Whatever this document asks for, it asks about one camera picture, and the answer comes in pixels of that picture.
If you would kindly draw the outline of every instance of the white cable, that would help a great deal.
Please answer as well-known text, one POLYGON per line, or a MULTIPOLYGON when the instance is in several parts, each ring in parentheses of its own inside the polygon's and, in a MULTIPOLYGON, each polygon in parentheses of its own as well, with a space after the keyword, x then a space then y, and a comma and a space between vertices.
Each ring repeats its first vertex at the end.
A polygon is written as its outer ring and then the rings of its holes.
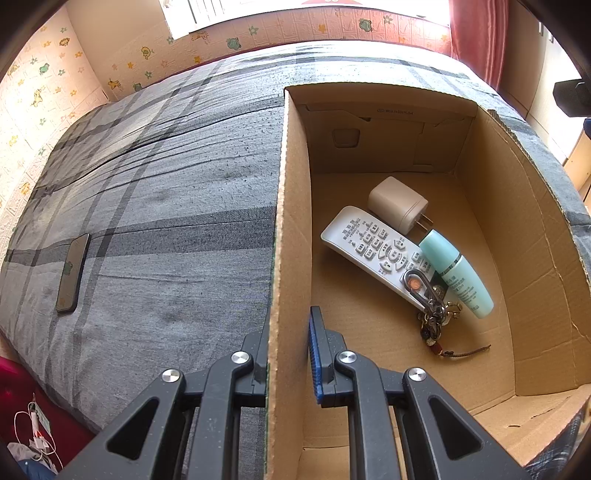
MULTIPOLYGON (((29 420, 31 420, 31 414, 27 411, 18 411, 14 414, 14 436, 17 438, 17 442, 20 443, 21 445, 25 445, 23 442, 21 442, 18 438, 18 433, 17 433, 17 415, 19 413, 24 413, 25 415, 27 415, 27 417, 29 417, 29 420)), ((39 454, 39 458, 35 458, 33 457, 32 460, 35 460, 36 462, 38 462, 39 460, 41 460, 43 458, 43 454, 40 453, 39 454)))
MULTIPOLYGON (((27 404, 27 410, 29 410, 31 408, 31 405, 34 405, 35 408, 38 407, 38 405, 37 405, 36 402, 32 402, 31 401, 31 402, 29 402, 27 404)), ((17 415, 19 413, 24 413, 25 415, 27 415, 29 417, 29 420, 31 420, 31 427, 33 426, 33 418, 31 417, 31 412, 30 411, 23 411, 23 410, 21 410, 21 411, 18 411, 18 412, 16 412, 14 414, 14 436, 17 438, 17 442, 18 443, 20 443, 21 445, 25 445, 23 442, 21 442, 19 440, 18 433, 17 433, 17 415)), ((32 460, 38 462, 39 460, 41 460, 43 458, 43 453, 45 453, 45 455, 47 455, 47 456, 49 456, 49 455, 55 455, 56 458, 57 458, 57 461, 60 462, 61 470, 63 470, 64 469, 64 465, 62 464, 61 459, 60 459, 60 456, 57 454, 57 451, 56 451, 56 441, 54 440, 53 435, 50 432, 48 432, 46 430, 46 433, 49 435, 49 438, 51 438, 51 441, 53 443, 53 445, 49 444, 49 446, 53 448, 53 451, 52 452, 40 452, 39 453, 39 458, 32 458, 32 460)))

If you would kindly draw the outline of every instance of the smartphone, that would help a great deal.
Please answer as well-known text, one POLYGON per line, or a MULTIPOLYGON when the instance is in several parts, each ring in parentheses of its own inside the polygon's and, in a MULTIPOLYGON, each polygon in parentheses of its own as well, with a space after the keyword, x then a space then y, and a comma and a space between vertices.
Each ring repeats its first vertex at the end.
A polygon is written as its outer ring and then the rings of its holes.
POLYGON ((64 270, 61 272, 60 289, 57 292, 56 310, 59 313, 73 312, 78 305, 82 267, 89 242, 90 234, 85 233, 70 244, 64 270))

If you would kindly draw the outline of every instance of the remote control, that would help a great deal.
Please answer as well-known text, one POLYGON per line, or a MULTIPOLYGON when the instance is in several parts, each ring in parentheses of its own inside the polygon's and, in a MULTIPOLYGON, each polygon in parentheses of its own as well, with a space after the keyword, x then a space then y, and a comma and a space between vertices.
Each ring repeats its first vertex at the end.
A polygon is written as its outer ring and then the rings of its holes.
MULTIPOLYGON (((324 229, 320 238, 332 250, 377 278, 419 310, 424 310, 404 287, 402 275, 417 268, 431 281, 435 269, 424 258, 421 249, 396 230, 357 207, 347 206, 324 229)), ((447 292, 444 282, 438 281, 437 284, 444 289, 444 293, 447 292)), ((421 283, 417 292, 425 296, 425 291, 421 283)))

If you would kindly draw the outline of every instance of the bed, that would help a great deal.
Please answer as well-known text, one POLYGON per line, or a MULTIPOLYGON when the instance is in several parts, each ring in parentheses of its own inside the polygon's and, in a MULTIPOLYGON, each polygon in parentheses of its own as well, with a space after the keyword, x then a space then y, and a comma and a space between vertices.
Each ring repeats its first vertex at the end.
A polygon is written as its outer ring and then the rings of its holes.
MULTIPOLYGON (((465 65, 406 46, 316 41, 179 73, 80 118, 51 153, 0 273, 0 329, 60 406, 97 431, 164 369, 240 347, 269 304, 283 88, 377 82, 475 100, 513 131, 566 212, 589 215, 527 123, 465 65), (55 310, 69 243, 91 234, 77 309, 55 310)), ((261 478, 264 411, 244 412, 241 477, 261 478)))

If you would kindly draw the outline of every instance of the red curtain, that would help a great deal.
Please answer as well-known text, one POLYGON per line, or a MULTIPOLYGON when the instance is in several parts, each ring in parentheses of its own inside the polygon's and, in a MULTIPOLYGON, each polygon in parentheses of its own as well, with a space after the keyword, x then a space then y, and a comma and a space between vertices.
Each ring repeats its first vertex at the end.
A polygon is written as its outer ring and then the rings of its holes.
POLYGON ((505 56, 509 0, 449 0, 452 57, 498 90, 505 56))

